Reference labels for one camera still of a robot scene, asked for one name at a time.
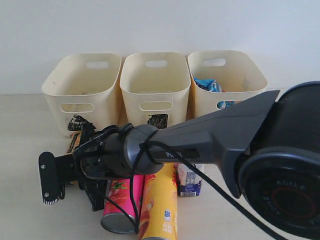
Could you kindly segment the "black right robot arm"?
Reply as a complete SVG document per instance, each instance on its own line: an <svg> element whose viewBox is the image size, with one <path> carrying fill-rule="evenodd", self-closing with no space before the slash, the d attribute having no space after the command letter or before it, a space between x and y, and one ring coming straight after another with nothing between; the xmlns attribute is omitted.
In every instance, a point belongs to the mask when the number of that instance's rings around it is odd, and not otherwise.
<svg viewBox="0 0 320 240"><path fill-rule="evenodd" d="M104 197L98 181L157 173L182 163L202 177L257 227L276 240L278 228L310 240L320 237L320 83L298 84L283 94L266 91L194 119L158 129L149 124L82 130L71 154L43 152L38 168L43 202L65 197L81 182Z"/></svg>

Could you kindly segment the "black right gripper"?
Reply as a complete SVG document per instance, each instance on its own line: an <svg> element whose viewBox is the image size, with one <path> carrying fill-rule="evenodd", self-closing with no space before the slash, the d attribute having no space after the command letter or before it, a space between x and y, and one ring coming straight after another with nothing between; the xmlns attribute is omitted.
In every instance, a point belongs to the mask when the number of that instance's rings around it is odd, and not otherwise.
<svg viewBox="0 0 320 240"><path fill-rule="evenodd" d="M108 182L127 178L130 167L123 156L124 129L111 125L94 131L82 126L80 143L72 153L54 156L45 151L38 158L43 203L54 205L65 198L65 187L77 182L94 212L105 207Z"/></svg>

